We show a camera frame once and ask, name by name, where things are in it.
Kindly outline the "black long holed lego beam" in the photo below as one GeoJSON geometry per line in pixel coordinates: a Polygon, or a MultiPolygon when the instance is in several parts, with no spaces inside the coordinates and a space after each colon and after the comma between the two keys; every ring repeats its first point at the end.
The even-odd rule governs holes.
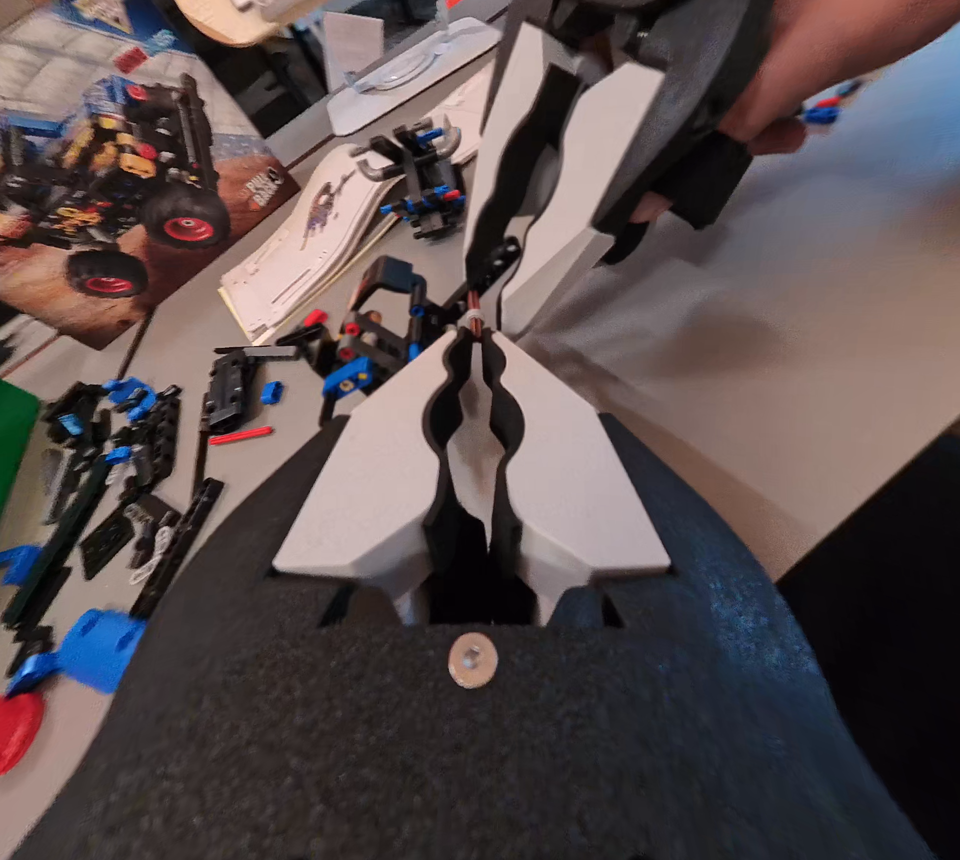
{"type": "Polygon", "coordinates": [[[147,578],[128,616],[136,621],[148,621],[156,611],[183,566],[186,556],[203,530],[212,508],[221,496],[225,484],[215,478],[206,478],[195,493],[186,514],[175,527],[172,540],[157,566],[147,578]]]}

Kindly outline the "pile of loose lego pieces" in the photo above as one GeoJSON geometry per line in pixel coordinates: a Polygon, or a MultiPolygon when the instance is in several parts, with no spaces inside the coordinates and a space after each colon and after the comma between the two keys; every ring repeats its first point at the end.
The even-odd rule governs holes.
{"type": "Polygon", "coordinates": [[[76,383],[42,414],[59,446],[42,544],[2,550],[2,584],[15,589],[2,627],[17,651],[6,670],[7,694],[35,689],[59,672],[53,629],[43,620],[71,575],[78,551],[90,582],[130,547],[129,582],[138,598],[172,541],[206,475],[207,422],[201,409],[193,486],[185,512],[156,495],[178,456],[182,390],[161,391],[136,378],[102,385],[76,383]]]}

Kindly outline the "black lego motor block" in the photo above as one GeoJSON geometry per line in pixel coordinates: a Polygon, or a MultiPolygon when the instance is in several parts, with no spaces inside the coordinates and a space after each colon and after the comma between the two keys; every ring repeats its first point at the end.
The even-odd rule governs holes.
{"type": "Polygon", "coordinates": [[[251,391],[258,363],[245,347],[214,351],[203,414],[211,436],[238,432],[247,422],[251,408],[251,391]]]}

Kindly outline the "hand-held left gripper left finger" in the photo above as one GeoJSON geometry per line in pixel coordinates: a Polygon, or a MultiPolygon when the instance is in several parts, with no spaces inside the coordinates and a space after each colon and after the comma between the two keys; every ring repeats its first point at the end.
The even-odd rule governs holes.
{"type": "Polygon", "coordinates": [[[426,588],[431,623],[488,620],[483,523],[458,499],[449,445],[474,335],[445,333],[344,418],[272,562],[398,600],[426,588]]]}

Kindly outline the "black straight lego beam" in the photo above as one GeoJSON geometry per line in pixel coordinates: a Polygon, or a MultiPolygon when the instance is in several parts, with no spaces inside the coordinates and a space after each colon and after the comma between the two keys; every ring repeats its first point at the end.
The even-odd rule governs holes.
{"type": "Polygon", "coordinates": [[[472,280],[473,288],[483,295],[518,261],[522,247],[517,237],[507,237],[481,262],[479,272],[472,280]]]}

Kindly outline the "lego chassis with flame panel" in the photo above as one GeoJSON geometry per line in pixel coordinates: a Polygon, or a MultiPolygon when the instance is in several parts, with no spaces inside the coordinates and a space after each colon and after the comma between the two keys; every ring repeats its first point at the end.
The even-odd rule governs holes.
{"type": "Polygon", "coordinates": [[[333,418],[342,399],[370,396],[381,388],[431,347],[462,311],[460,305],[430,300],[426,279],[409,262],[391,256],[377,259],[354,290],[339,334],[319,343],[315,372],[323,384],[318,425],[333,418]],[[404,333],[384,326],[377,312],[364,310],[375,294],[384,291],[408,302],[404,333]]]}

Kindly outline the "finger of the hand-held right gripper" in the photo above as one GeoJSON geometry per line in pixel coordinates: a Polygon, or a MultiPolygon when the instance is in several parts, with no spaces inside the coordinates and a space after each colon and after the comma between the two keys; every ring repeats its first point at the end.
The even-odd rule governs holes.
{"type": "Polygon", "coordinates": [[[544,149],[581,91],[574,50],[529,22],[515,32],[486,113],[464,233],[464,280],[479,290],[544,149]]]}
{"type": "Polygon", "coordinates": [[[615,242],[594,225],[665,74],[627,62],[588,88],[561,136],[553,192],[529,226],[521,259],[500,293],[500,331],[519,339],[615,242]]]}

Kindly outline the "lego instruction booklet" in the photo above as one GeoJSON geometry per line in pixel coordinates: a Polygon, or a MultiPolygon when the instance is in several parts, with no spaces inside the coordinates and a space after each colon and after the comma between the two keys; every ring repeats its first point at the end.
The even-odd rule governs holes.
{"type": "Polygon", "coordinates": [[[221,277],[219,295],[251,346],[264,346],[311,296],[330,286],[367,243],[390,231],[396,216],[382,211],[399,200],[404,173],[389,170],[371,149],[343,144],[318,161],[289,217],[270,238],[221,277]]]}

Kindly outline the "large blue lego panel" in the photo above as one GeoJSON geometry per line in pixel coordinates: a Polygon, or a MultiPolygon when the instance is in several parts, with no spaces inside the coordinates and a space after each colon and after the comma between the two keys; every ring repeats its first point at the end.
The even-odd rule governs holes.
{"type": "Polygon", "coordinates": [[[147,622],[126,612],[90,609],[63,638],[58,672],[104,695],[118,689],[143,638],[147,622]]]}

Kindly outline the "lego set box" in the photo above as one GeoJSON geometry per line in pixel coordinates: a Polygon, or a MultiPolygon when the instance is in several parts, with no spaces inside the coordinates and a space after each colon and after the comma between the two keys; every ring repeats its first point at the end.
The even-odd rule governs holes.
{"type": "Polygon", "coordinates": [[[2,31],[1,295],[102,350],[299,185],[151,0],[2,31]]]}

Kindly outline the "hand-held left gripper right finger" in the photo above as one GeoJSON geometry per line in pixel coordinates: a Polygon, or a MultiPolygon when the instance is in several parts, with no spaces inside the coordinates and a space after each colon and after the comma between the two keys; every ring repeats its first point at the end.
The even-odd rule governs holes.
{"type": "Polygon", "coordinates": [[[502,448],[496,620],[546,624],[571,590],[665,574],[670,556],[594,406],[499,331],[484,331],[481,352],[502,448]]]}

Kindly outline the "green lego baseplate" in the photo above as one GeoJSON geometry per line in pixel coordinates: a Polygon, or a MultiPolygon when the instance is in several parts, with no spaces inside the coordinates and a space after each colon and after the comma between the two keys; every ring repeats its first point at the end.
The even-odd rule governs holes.
{"type": "Polygon", "coordinates": [[[6,509],[40,412],[41,401],[34,394],[1,381],[1,514],[6,509]]]}

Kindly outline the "white paper card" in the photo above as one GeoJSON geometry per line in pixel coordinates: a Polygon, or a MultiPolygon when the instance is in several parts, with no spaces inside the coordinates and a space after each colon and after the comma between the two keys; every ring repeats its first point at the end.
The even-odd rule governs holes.
{"type": "Polygon", "coordinates": [[[383,56],[385,22],[380,17],[325,11],[320,27],[329,93],[345,86],[351,77],[383,56]]]}

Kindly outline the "lego assembly with grey pipes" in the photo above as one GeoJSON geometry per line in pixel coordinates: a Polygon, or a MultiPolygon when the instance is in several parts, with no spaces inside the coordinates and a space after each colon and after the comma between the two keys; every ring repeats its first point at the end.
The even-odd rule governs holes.
{"type": "Polygon", "coordinates": [[[406,194],[381,205],[382,215],[407,223],[416,240],[440,241],[453,234],[466,211],[463,172],[453,161],[461,143],[461,129],[444,116],[438,124],[427,118],[398,126],[391,136],[373,136],[365,146],[350,147],[348,155],[369,182],[405,182],[406,194]]]}

